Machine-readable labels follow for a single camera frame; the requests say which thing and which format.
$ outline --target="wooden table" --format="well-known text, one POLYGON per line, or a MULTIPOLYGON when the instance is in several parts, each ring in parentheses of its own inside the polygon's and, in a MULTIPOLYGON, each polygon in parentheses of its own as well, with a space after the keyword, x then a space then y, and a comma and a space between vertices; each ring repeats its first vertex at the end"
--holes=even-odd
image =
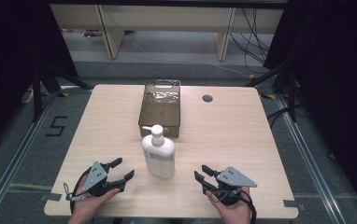
MULTIPOLYGON (((295 218, 298 210, 285 207, 293 201, 274 138, 257 90, 243 87, 181 86, 181 125, 176 143, 176 173, 170 179, 151 175, 141 147, 138 118, 143 85, 98 85, 86 106, 76 134, 53 186, 64 195, 63 183, 72 190, 79 176, 94 161, 119 157, 123 162, 110 170, 108 181, 135 169, 135 177, 105 203, 98 216, 105 217, 220 217, 193 171, 206 164, 222 171, 228 166, 254 180, 250 189, 258 218, 295 218), (213 101, 202 97, 209 94, 213 101)), ((48 201, 45 213, 70 216, 69 202, 48 201)))

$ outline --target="human hand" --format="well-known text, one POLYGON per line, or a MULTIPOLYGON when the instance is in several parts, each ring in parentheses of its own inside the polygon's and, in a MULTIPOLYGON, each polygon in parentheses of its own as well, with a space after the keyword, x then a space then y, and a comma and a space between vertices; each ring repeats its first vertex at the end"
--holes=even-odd
MULTIPOLYGON (((242 187, 242 190, 245 191, 250 196, 249 187, 242 187)), ((225 224, 249 224, 250 223, 250 208, 242 201, 237 201, 237 203, 227 206, 223 203, 218 202, 218 198, 212 194, 209 190, 206 191, 207 197, 210 199, 210 202, 216 207, 219 211, 220 216, 225 224)), ((249 197, 241 192, 240 197, 249 201, 249 197)))
MULTIPOLYGON (((87 175, 82 177, 79 187, 77 189, 76 195, 81 193, 81 190, 85 184, 87 175)), ((82 224, 89 221, 97 212, 97 209, 106 201, 114 197, 117 193, 119 193, 119 189, 112 189, 106 192, 104 195, 100 197, 91 197, 89 193, 86 193, 85 196, 88 197, 85 200, 77 201, 74 204, 73 215, 71 216, 68 224, 82 224)))

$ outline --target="gray floor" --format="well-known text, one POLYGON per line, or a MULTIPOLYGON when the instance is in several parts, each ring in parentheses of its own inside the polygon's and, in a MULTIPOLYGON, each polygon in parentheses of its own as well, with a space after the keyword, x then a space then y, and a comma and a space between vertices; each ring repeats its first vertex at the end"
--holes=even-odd
MULTIPOLYGON (((256 60, 245 57, 232 41, 225 62, 219 62, 212 34, 145 31, 129 33, 122 43, 118 58, 113 61, 107 56, 102 37, 86 38, 81 34, 80 30, 63 33, 80 78, 90 84, 141 83, 142 79, 136 77, 158 76, 182 77, 183 82, 189 85, 240 86, 250 80, 250 74, 260 75, 251 72, 244 64, 255 72, 267 71, 256 60)), ((260 36, 266 45, 269 45, 272 37, 260 36)), ((257 48, 250 49, 261 57, 257 48)), ((261 94, 269 94, 272 83, 273 78, 260 84, 257 90, 261 94)), ((45 202, 41 198, 51 190, 89 97, 89 92, 77 91, 67 97, 54 98, 0 203, 0 223, 67 221, 68 217, 46 216, 43 213, 45 202), (57 116, 66 117, 58 120, 59 125, 65 126, 64 132, 58 137, 48 137, 48 133, 56 132, 50 125, 57 116)), ((279 110, 277 100, 262 98, 261 101, 266 115, 279 110)), ((306 110, 296 109, 296 115, 298 128, 306 139, 326 186, 333 192, 343 217, 347 223, 357 223, 356 192, 337 162, 327 158, 328 146, 323 142, 306 110)), ((10 123, 0 133, 0 179, 15 152, 21 147, 27 130, 33 125, 32 117, 32 104, 25 104, 14 112, 10 123)), ((257 223, 334 223, 283 117, 276 120, 272 133, 294 198, 301 209, 299 217, 293 220, 259 219, 257 223)), ((111 219, 99 217, 94 223, 111 223, 111 219)))

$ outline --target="pump bottle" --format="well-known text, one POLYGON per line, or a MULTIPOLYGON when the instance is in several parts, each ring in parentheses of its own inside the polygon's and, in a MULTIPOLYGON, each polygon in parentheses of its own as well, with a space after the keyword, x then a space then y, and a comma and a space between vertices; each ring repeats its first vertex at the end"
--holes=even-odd
POLYGON ((161 125, 143 127, 151 130, 141 142, 149 172, 162 178, 170 178, 175 174, 175 143, 164 137, 161 125))

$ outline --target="pump dispenser head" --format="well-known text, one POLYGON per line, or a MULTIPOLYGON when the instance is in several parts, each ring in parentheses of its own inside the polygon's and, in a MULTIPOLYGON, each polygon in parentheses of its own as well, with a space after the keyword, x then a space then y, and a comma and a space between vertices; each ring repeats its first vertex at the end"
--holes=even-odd
POLYGON ((151 131, 151 142, 155 147, 160 147, 164 144, 164 128, 161 125, 155 124, 152 126, 152 128, 144 126, 143 129, 151 131))

